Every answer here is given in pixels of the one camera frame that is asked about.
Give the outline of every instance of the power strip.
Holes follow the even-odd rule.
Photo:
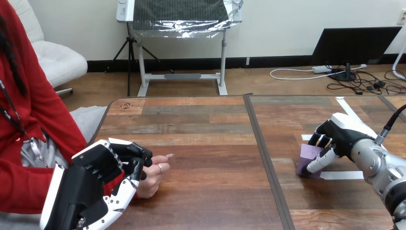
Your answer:
[[[313,73],[326,73],[330,72],[332,69],[332,66],[313,66],[312,70]]]

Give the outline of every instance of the white wall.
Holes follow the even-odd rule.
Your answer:
[[[112,59],[125,41],[125,25],[115,19],[117,2],[30,0],[45,39],[87,60]],[[227,56],[311,55],[323,28],[396,26],[402,8],[405,0],[245,0],[243,23],[227,33]],[[218,58],[220,40],[149,38],[144,46],[162,59]],[[386,53],[398,53],[404,42],[405,28]],[[119,56],[127,57],[128,52]]]

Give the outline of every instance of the black braided hair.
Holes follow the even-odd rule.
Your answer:
[[[12,43],[10,39],[6,36],[6,21],[0,15],[0,51],[3,52],[7,60],[9,61],[10,69],[13,73],[14,81],[23,96],[27,96],[27,88],[24,82],[20,78],[17,70],[17,62],[14,59],[14,52],[12,50]]]

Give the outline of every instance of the black baseboard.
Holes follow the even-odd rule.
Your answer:
[[[398,54],[385,54],[376,64],[393,64]],[[280,57],[250,57],[249,65],[246,65],[246,57],[229,57],[226,59],[226,69],[249,69],[249,68],[276,68],[311,66],[311,55],[306,56],[280,56]],[[220,58],[196,58],[196,59],[161,59],[158,63],[153,59],[144,60],[146,72],[172,70],[203,70],[220,69]],[[400,59],[401,64],[406,63],[406,55]],[[111,64],[110,60],[88,61],[88,72],[104,72]],[[110,66],[108,72],[127,72],[127,60],[117,60]],[[138,60],[131,65],[132,72],[139,72]]]

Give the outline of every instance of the black lanyard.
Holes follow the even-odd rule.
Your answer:
[[[0,79],[0,89],[3,92],[4,96],[6,97],[7,101],[9,102],[11,108],[14,110],[14,113],[17,117],[17,121],[15,121],[10,115],[9,113],[6,111],[6,109],[4,109],[2,106],[0,106],[0,112],[3,115],[4,118],[6,118],[18,131],[22,132],[23,134],[25,134],[28,139],[30,139],[30,137],[28,136],[27,132],[24,129],[23,126],[23,122],[20,119],[20,116],[17,113],[17,110],[14,107],[14,104],[11,100],[11,97],[9,95],[9,93],[6,90],[6,87],[4,86],[3,81]]]

